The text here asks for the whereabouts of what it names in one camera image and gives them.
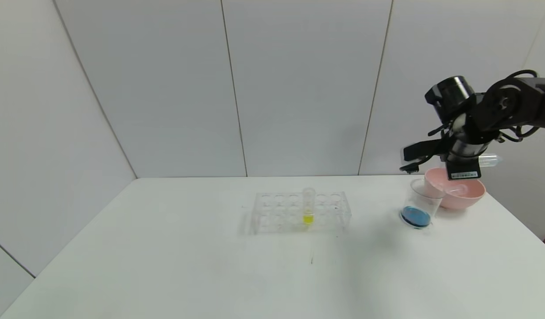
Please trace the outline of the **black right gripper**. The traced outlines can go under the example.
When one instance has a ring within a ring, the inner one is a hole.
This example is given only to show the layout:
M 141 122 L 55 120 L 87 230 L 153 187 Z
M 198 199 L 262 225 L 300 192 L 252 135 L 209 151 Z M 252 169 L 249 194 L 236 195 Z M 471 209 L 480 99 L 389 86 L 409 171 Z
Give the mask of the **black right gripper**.
M 489 140 L 483 139 L 455 139 L 445 158 L 448 180 L 481 178 L 479 156 L 486 151 L 489 143 Z

